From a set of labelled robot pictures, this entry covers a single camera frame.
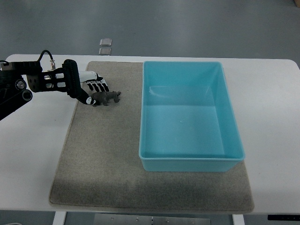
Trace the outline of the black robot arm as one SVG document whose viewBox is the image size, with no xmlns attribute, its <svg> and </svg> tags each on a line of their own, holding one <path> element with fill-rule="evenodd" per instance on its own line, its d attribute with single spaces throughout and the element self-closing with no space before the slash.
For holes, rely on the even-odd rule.
<svg viewBox="0 0 300 225">
<path fill-rule="evenodd" d="M 60 68 L 49 50 L 36 61 L 0 61 L 0 119 L 4 119 L 33 98 L 33 93 L 60 91 L 70 93 L 75 83 L 74 63 L 64 61 Z"/>
</svg>

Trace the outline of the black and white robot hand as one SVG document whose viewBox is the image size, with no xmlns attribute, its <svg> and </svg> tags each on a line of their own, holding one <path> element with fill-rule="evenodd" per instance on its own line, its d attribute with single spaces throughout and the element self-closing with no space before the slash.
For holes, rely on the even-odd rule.
<svg viewBox="0 0 300 225">
<path fill-rule="evenodd" d="M 95 105 L 93 93 L 108 92 L 105 79 L 94 71 L 78 71 L 74 60 L 65 60 L 62 64 L 67 94 L 85 105 Z"/>
</svg>

